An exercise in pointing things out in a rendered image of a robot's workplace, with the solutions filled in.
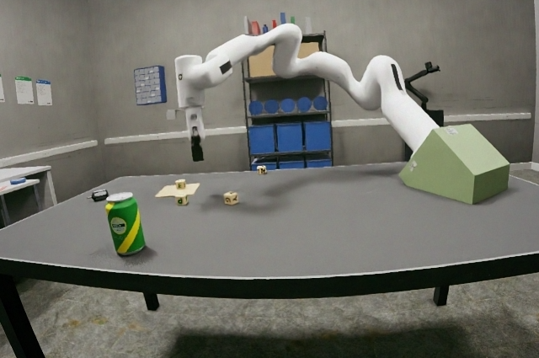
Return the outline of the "beige square mat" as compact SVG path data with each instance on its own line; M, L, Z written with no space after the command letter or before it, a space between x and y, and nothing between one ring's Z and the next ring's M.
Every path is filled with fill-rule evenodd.
M176 196L178 193L194 195L200 184L187 184L183 190L177 190L176 185L165 186L155 198Z

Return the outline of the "green drink can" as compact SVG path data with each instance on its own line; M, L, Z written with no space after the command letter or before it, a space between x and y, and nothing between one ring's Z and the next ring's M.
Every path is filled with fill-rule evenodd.
M105 206L115 251L130 255L145 246L137 201L132 193L119 193L107 198Z

